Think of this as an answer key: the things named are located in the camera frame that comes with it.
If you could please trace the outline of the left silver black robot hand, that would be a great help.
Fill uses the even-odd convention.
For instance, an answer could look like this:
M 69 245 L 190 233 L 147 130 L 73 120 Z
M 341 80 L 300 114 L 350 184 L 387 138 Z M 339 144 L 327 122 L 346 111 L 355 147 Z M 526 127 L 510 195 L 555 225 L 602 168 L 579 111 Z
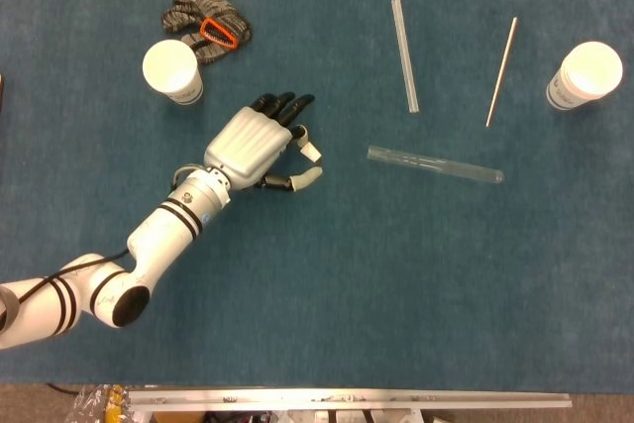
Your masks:
M 308 129 L 294 120 L 313 101 L 312 94 L 267 93 L 240 109 L 207 146 L 203 163 L 220 172 L 231 190 L 251 187 L 296 192 L 323 174 L 321 153 L 309 141 Z M 286 148 L 295 144 L 313 165 L 300 174 L 270 172 Z

